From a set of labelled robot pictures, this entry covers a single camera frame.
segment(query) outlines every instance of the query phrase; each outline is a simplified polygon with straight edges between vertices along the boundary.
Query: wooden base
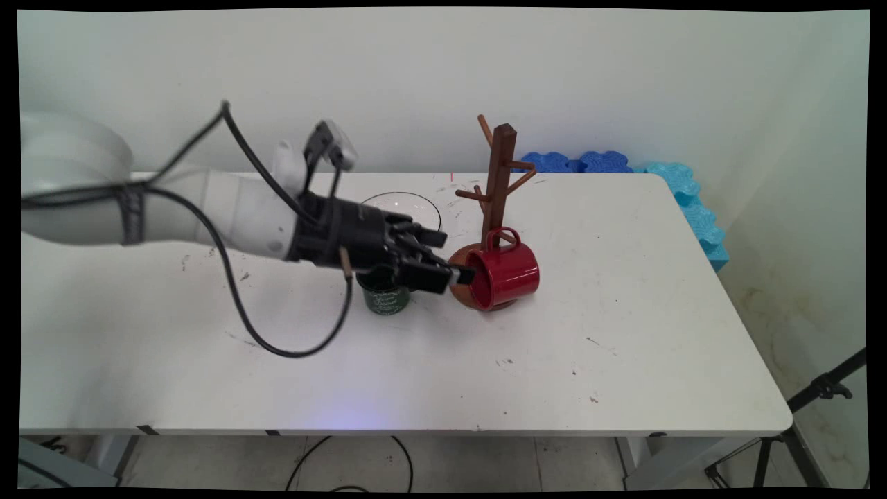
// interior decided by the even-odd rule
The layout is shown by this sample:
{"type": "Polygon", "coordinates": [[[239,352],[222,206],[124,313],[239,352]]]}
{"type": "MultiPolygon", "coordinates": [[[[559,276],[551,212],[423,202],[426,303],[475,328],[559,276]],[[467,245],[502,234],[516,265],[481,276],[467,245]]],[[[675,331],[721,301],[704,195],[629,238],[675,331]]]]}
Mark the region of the wooden base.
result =
{"type": "MultiPolygon", "coordinates": [[[[479,250],[480,248],[481,248],[480,243],[469,244],[465,247],[462,247],[462,248],[458,249],[455,253],[452,254],[449,262],[451,265],[464,265],[465,261],[468,258],[468,252],[471,250],[479,250]]],[[[456,297],[457,300],[459,300],[459,303],[463,304],[464,306],[466,306],[468,308],[480,310],[480,308],[478,308],[478,306],[477,306],[477,303],[475,302],[475,298],[471,296],[471,290],[468,289],[468,286],[466,286],[465,284],[456,284],[456,285],[450,286],[450,292],[452,293],[453,296],[456,297]]],[[[516,301],[517,300],[511,300],[510,302],[505,302],[504,304],[496,305],[492,308],[491,312],[495,311],[495,310],[502,310],[503,308],[505,308],[507,306],[513,305],[514,302],[516,302],[516,301]]]]}

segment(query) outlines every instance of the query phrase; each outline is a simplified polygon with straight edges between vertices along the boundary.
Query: mug handle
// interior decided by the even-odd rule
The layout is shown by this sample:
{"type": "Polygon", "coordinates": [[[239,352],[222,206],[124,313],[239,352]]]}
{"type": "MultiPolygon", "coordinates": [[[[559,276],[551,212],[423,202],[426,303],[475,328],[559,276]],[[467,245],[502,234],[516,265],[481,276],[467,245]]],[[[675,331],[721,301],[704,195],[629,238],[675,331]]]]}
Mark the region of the mug handle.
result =
{"type": "Polygon", "coordinates": [[[490,230],[487,233],[487,246],[486,246],[487,250],[489,250],[490,248],[493,247],[493,238],[496,237],[502,231],[508,231],[514,235],[514,244],[512,244],[512,246],[511,246],[512,248],[517,248],[518,246],[521,245],[521,236],[518,235],[517,231],[515,231],[511,227],[497,227],[495,229],[490,230]]]}

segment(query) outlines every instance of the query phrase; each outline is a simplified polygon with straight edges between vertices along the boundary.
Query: black tape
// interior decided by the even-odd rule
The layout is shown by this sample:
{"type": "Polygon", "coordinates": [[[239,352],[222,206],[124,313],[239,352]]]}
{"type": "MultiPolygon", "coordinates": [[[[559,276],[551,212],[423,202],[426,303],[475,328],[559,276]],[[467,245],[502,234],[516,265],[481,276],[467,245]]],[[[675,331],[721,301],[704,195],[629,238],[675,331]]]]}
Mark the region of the black tape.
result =
{"type": "Polygon", "coordinates": [[[149,426],[147,424],[138,425],[138,426],[136,426],[136,428],[141,430],[142,433],[144,433],[145,435],[160,435],[158,432],[154,431],[154,428],[152,428],[151,426],[149,426]]]}
{"type": "Polygon", "coordinates": [[[123,220],[121,245],[139,244],[145,241],[145,189],[139,184],[129,185],[117,191],[123,220]]]}

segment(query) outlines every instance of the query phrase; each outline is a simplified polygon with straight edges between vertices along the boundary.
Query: velcro strap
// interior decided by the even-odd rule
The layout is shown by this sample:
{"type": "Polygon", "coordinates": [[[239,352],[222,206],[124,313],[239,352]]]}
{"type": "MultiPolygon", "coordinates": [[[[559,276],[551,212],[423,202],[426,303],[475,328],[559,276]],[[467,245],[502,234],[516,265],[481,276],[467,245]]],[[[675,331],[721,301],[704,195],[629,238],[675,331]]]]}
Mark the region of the velcro strap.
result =
{"type": "Polygon", "coordinates": [[[122,246],[140,244],[145,241],[145,189],[139,184],[130,184],[117,191],[123,220],[122,246]]]}

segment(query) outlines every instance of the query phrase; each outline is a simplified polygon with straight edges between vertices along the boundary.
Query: green mug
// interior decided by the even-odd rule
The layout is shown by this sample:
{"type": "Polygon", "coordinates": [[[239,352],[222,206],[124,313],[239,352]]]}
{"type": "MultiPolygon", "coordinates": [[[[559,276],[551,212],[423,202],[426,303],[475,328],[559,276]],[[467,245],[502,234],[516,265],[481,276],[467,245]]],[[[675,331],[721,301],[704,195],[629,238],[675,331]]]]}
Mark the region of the green mug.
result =
{"type": "Polygon", "coordinates": [[[384,265],[357,274],[357,284],[364,290],[366,307],[379,315],[393,315],[410,303],[410,290],[394,283],[394,269],[384,265]]]}

